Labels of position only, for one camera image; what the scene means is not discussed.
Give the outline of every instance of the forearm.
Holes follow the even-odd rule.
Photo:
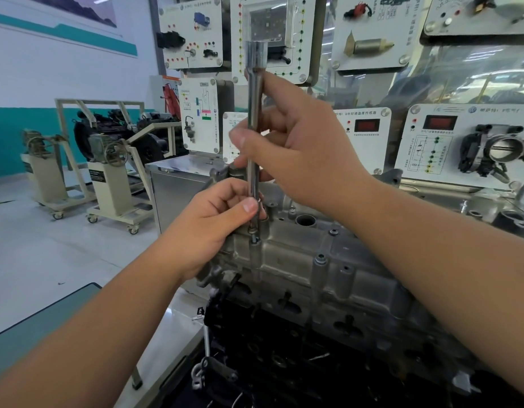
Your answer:
[[[524,392],[524,239],[375,180],[365,185],[344,198],[336,219]]]
[[[143,253],[0,379],[0,407],[111,407],[180,283]]]

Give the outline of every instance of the wire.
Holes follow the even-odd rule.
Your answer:
[[[238,395],[238,397],[235,399],[234,403],[231,405],[231,408],[235,408],[235,405],[238,403],[239,398],[243,396],[243,392]]]

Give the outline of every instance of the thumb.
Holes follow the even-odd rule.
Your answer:
[[[245,225],[258,212],[258,202],[253,197],[247,197],[227,211],[215,216],[216,229],[219,236],[225,238],[239,226]]]
[[[242,156],[254,160],[274,177],[275,173],[285,167],[287,156],[293,151],[273,144],[260,133],[249,129],[232,129],[230,140]]]

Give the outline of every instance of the long socket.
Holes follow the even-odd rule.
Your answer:
[[[262,117],[262,92],[264,90],[263,74],[267,66],[267,43],[262,41],[245,42],[245,70],[248,77],[248,128],[260,133]],[[247,181],[249,184],[249,196],[258,201],[260,211],[260,193],[258,192],[258,181],[260,167],[252,160],[247,164]],[[258,237],[259,225],[258,213],[249,222],[249,232]]]

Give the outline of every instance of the fingernail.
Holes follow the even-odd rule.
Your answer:
[[[230,130],[230,140],[239,150],[243,148],[245,143],[245,134],[241,129]]]
[[[247,213],[256,212],[258,210],[258,202],[253,197],[248,197],[241,203],[243,204],[243,208]]]

